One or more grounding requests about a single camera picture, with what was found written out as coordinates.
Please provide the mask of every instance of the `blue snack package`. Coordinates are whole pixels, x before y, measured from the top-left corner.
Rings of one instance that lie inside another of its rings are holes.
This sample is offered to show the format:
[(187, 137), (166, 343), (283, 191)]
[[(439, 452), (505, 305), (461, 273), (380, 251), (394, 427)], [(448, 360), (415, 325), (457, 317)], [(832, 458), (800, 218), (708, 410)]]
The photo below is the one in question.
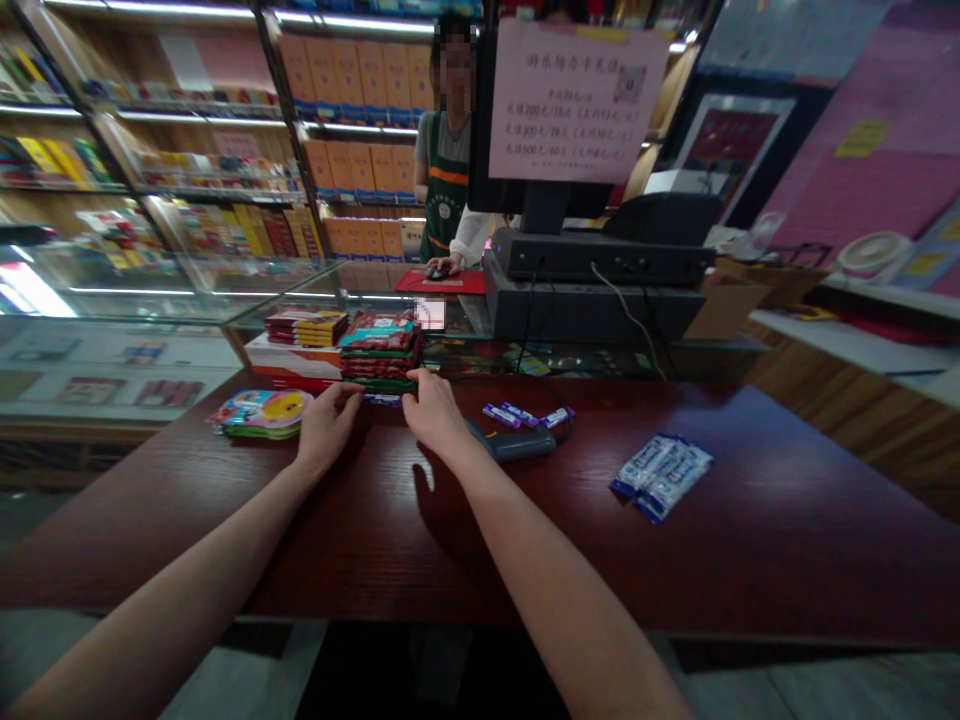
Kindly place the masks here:
[(636, 496), (640, 488), (646, 484), (648, 474), (664, 459), (680, 452), (675, 438), (667, 435), (656, 435), (643, 449), (630, 458), (622, 468), (610, 487), (614, 492), (628, 497)]
[(672, 457), (654, 468), (647, 481), (638, 488), (633, 501), (654, 524), (663, 522), (674, 506), (713, 466), (713, 456), (700, 446), (678, 438), (678, 447), (683, 449), (681, 457)]
[(526, 425), (529, 428), (534, 428), (540, 424), (540, 420), (538, 420), (534, 415), (531, 415), (526, 410), (521, 410), (516, 405), (511, 405), (508, 402), (503, 402), (503, 403), (500, 403), (500, 409), (506, 410), (511, 415), (519, 418), (520, 422), (522, 422), (524, 425)]

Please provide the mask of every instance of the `yellow sticky note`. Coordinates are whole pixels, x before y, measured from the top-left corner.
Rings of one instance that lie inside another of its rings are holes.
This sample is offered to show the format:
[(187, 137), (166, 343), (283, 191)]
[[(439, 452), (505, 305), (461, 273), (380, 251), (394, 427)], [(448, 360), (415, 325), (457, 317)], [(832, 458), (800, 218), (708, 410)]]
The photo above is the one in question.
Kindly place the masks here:
[(834, 157), (870, 157), (883, 144), (890, 130), (889, 120), (860, 120), (837, 146)]
[(929, 275), (937, 269), (937, 265), (942, 263), (947, 257), (945, 252), (924, 253), (917, 255), (904, 270), (905, 275)]
[(937, 235), (937, 240), (960, 240), (960, 218), (947, 223), (947, 226)]

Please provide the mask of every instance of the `store clerk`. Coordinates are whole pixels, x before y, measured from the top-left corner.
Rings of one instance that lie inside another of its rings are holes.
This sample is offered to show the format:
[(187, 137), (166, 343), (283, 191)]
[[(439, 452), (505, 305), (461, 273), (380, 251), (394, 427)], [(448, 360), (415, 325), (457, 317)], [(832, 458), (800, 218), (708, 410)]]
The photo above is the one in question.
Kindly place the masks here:
[[(548, 23), (587, 25), (590, 22), (590, 11), (587, 8), (586, 0), (546, 0), (540, 12), (537, 14), (537, 20)], [(429, 263), (430, 266), (446, 269), (451, 275), (456, 275), (464, 267), (479, 265), (480, 259), (483, 256), (483, 249), (487, 244), (487, 238), (490, 235), (490, 221), (492, 217), (491, 213), (476, 212), (464, 206), (459, 216), (460, 223), (456, 228), (453, 240), (450, 242), (450, 252), (446, 255), (424, 256), (421, 251), (420, 259), (423, 262)], [(520, 216), (516, 215), (511, 218), (509, 224), (510, 227), (519, 228)], [(563, 227), (565, 228), (584, 228), (589, 226), (589, 220), (579, 218), (567, 218), (563, 222)]]
[(473, 47), (470, 21), (454, 13), (438, 21), (430, 51), (430, 75), (440, 112), (420, 118), (414, 151), (414, 194), (426, 204), (420, 260), (445, 258), (467, 205)]

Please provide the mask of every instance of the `white sleeve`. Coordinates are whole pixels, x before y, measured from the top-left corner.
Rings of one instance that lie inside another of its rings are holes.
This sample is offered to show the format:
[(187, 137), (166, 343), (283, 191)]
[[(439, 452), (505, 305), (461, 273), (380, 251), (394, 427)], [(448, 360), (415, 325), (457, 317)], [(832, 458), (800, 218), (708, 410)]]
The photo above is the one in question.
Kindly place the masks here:
[(463, 255), (465, 265), (477, 265), (483, 257), (483, 247), (490, 233), (490, 213), (474, 212), (469, 207), (463, 209), (457, 236), (450, 243), (450, 252)]

